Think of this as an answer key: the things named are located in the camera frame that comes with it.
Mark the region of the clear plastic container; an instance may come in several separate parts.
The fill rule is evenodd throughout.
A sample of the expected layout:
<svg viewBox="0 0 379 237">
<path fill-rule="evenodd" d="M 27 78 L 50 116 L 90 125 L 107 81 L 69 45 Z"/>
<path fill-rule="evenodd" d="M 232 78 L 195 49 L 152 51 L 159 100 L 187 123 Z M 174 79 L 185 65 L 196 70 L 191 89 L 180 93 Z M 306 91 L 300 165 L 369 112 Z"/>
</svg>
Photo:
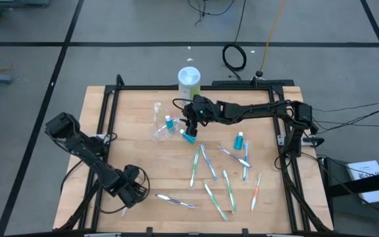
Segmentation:
<svg viewBox="0 0 379 237">
<path fill-rule="evenodd" d="M 167 140 L 179 134 L 184 123 L 177 115 L 171 113 L 161 102 L 153 105 L 153 139 L 156 142 Z"/>
</svg>

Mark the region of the purple toothbrush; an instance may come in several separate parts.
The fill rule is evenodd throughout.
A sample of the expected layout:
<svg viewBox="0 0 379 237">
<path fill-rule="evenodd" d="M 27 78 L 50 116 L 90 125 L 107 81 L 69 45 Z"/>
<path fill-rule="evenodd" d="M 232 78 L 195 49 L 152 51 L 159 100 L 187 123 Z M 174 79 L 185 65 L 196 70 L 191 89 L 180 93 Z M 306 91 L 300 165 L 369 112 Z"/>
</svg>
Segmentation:
<svg viewBox="0 0 379 237">
<path fill-rule="evenodd" d="M 193 205 L 193 204 L 184 203 L 183 201 L 180 201 L 180 200 L 177 200 L 177 199 L 173 199 L 173 198 L 168 197 L 166 195 L 156 194 L 155 196 L 157 198 L 163 200 L 163 201 L 167 201 L 167 202 L 169 202 L 171 204 L 174 204 L 174 205 L 181 205 L 181 206 L 184 206 L 184 207 L 187 207 L 187 208 L 190 208 L 190 209 L 195 209 L 195 205 Z"/>
<path fill-rule="evenodd" d="M 218 149 L 221 150 L 221 151 L 223 151 L 223 152 L 225 152 L 231 158 L 233 158 L 233 159 L 237 160 L 238 162 L 240 162 L 243 166 L 251 168 L 251 165 L 247 161 L 245 161 L 244 159 L 240 159 L 236 154 L 228 151 L 226 148 L 219 146 Z"/>
</svg>

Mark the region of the white and green canister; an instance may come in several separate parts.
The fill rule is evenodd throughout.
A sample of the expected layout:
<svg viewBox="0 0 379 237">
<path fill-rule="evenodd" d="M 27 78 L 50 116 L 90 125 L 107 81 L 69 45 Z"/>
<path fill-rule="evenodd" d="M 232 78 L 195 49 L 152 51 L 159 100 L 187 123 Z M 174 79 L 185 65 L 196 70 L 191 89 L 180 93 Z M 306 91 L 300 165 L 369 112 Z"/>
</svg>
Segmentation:
<svg viewBox="0 0 379 237">
<path fill-rule="evenodd" d="M 186 66 L 178 72 L 178 90 L 182 99 L 192 100 L 201 93 L 201 73 L 193 66 Z"/>
</svg>

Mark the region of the white booklet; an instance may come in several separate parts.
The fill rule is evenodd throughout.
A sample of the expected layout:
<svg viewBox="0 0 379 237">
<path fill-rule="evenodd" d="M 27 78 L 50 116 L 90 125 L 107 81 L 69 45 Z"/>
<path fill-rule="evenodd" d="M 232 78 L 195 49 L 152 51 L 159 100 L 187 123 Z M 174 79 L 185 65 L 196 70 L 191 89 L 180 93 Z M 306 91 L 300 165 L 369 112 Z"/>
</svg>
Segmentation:
<svg viewBox="0 0 379 237">
<path fill-rule="evenodd" d="M 348 163 L 345 166 L 350 175 L 350 178 L 353 181 L 379 175 L 379 164 L 375 160 L 358 163 Z M 360 198 L 364 199 L 369 203 L 379 202 L 379 190 L 360 193 L 359 196 Z"/>
</svg>

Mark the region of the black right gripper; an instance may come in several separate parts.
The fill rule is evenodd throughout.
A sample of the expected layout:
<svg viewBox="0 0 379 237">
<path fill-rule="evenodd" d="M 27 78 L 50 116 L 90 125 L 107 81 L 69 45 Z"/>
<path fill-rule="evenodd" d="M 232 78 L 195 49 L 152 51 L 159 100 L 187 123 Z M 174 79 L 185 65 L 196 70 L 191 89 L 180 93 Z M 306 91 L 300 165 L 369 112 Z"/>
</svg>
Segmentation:
<svg viewBox="0 0 379 237">
<path fill-rule="evenodd" d="M 197 136 L 198 123 L 206 126 L 209 122 L 218 122 L 220 107 L 210 99 L 201 95 L 195 95 L 193 100 L 184 106 L 182 114 L 185 117 L 186 134 Z"/>
</svg>

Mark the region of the black side stand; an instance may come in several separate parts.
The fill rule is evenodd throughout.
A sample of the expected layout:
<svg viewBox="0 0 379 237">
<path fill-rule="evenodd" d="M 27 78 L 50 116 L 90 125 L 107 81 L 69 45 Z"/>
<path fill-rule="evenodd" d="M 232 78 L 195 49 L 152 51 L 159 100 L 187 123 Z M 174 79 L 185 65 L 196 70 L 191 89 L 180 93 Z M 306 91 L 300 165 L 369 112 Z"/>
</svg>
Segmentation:
<svg viewBox="0 0 379 237">
<path fill-rule="evenodd" d="M 367 204 L 359 197 L 363 192 L 379 191 L 379 175 L 353 180 L 346 164 L 330 157 L 320 158 L 330 216 L 340 212 L 379 221 L 379 202 Z"/>
</svg>

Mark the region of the blue mouthwash bottle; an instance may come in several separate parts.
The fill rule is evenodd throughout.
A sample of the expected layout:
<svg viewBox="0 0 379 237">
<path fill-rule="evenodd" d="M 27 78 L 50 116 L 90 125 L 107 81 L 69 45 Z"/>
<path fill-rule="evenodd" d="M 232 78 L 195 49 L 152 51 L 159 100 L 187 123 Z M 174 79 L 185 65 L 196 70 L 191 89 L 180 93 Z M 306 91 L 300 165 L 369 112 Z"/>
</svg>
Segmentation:
<svg viewBox="0 0 379 237">
<path fill-rule="evenodd" d="M 195 143 L 195 137 L 187 135 L 184 129 L 180 129 L 180 134 L 182 135 L 183 139 L 185 139 L 187 142 L 191 144 Z"/>
<path fill-rule="evenodd" d="M 234 140 L 234 149 L 241 150 L 243 147 L 243 132 L 238 132 Z"/>
<path fill-rule="evenodd" d="M 168 132 L 175 133 L 174 121 L 171 118 L 171 116 L 170 115 L 166 115 L 164 117 L 164 119 L 165 119 L 165 125 L 166 125 L 166 128 L 167 128 Z"/>
</svg>

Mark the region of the black flat rail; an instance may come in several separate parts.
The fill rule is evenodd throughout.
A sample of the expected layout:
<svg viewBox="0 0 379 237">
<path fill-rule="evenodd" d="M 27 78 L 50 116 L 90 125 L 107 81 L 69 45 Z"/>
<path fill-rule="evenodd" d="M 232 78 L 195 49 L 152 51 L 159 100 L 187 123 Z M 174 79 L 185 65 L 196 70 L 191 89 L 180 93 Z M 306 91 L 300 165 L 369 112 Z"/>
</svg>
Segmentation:
<svg viewBox="0 0 379 237">
<path fill-rule="evenodd" d="M 235 86 L 235 87 L 271 87 L 271 86 L 295 86 L 293 80 L 217 80 L 211 86 Z"/>
</svg>

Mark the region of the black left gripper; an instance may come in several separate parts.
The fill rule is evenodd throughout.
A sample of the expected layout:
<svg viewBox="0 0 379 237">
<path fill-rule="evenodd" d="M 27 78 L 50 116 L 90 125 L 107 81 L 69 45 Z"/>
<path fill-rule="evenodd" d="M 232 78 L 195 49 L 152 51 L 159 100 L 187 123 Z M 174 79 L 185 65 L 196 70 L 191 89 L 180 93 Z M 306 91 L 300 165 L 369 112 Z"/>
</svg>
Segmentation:
<svg viewBox="0 0 379 237">
<path fill-rule="evenodd" d="M 138 201 L 143 201 L 147 197 L 147 188 L 136 181 L 139 170 L 140 168 L 135 165 L 126 165 L 123 170 L 115 169 L 118 181 L 115 182 L 113 195 L 125 196 L 123 202 L 127 208 L 133 207 Z"/>
</svg>

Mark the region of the green toothbrush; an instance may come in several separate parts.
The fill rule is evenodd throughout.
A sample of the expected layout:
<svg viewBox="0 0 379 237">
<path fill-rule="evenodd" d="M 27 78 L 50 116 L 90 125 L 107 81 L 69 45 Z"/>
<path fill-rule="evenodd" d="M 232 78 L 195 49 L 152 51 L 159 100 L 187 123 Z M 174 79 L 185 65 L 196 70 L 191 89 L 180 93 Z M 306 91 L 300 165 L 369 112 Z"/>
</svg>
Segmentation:
<svg viewBox="0 0 379 237">
<path fill-rule="evenodd" d="M 220 205 L 218 204 L 213 192 L 211 191 L 211 189 L 209 188 L 208 184 L 206 182 L 203 183 L 203 186 L 205 188 L 205 190 L 207 191 L 213 205 L 216 207 L 216 209 L 218 210 L 218 212 L 220 213 L 221 217 L 225 220 L 225 221 L 228 221 L 228 216 L 226 215 L 226 213 L 220 208 Z"/>
<path fill-rule="evenodd" d="M 195 174 L 196 174 L 196 170 L 197 170 L 197 163 L 198 163 L 198 159 L 199 159 L 199 153 L 200 153 L 200 147 L 197 147 L 195 149 L 195 154 L 194 154 L 194 159 L 193 159 L 193 166 L 192 166 L 192 172 L 191 172 L 191 179 L 190 179 L 190 182 L 189 182 L 190 188 L 192 188 L 194 186 Z"/>
<path fill-rule="evenodd" d="M 236 201 L 234 199 L 234 195 L 233 195 L 233 192 L 232 192 L 232 187 L 231 187 L 231 184 L 230 184 L 230 181 L 229 181 L 229 178 L 228 178 L 228 174 L 227 174 L 226 170 L 223 170 L 222 174 L 223 174 L 223 177 L 224 177 L 224 180 L 225 180 L 225 183 L 226 183 L 226 187 L 227 187 L 227 190 L 228 190 L 228 194 L 229 194 L 229 197 L 230 197 L 230 203 L 231 203 L 231 206 L 232 206 L 232 214 L 235 214 L 237 212 Z"/>
</svg>

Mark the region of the blue toothbrush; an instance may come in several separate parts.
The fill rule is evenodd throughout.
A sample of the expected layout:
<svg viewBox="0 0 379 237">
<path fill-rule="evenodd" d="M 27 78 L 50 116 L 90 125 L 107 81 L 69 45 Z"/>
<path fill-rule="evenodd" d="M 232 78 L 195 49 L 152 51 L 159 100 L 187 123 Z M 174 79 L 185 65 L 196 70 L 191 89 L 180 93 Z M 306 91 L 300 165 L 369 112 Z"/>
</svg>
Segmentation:
<svg viewBox="0 0 379 237">
<path fill-rule="evenodd" d="M 209 157 L 207 156 L 205 146 L 203 144 L 201 144 L 200 148 L 201 148 L 201 152 L 203 154 L 203 157 L 204 157 L 204 159 L 205 159 L 205 161 L 206 161 L 206 163 L 207 163 L 207 165 L 208 165 L 208 167 L 209 167 L 209 169 L 210 169 L 210 171 L 212 173 L 213 180 L 217 180 L 216 172 L 215 172 L 215 170 L 214 170 L 214 168 L 213 168 L 213 166 L 212 166 L 212 164 L 210 162 Z"/>
<path fill-rule="evenodd" d="M 244 156 L 244 161 L 248 163 L 248 154 L 249 154 L 249 144 L 248 142 L 243 143 L 244 151 L 245 151 L 245 156 Z M 243 167 L 243 181 L 247 180 L 247 167 L 244 165 Z"/>
</svg>

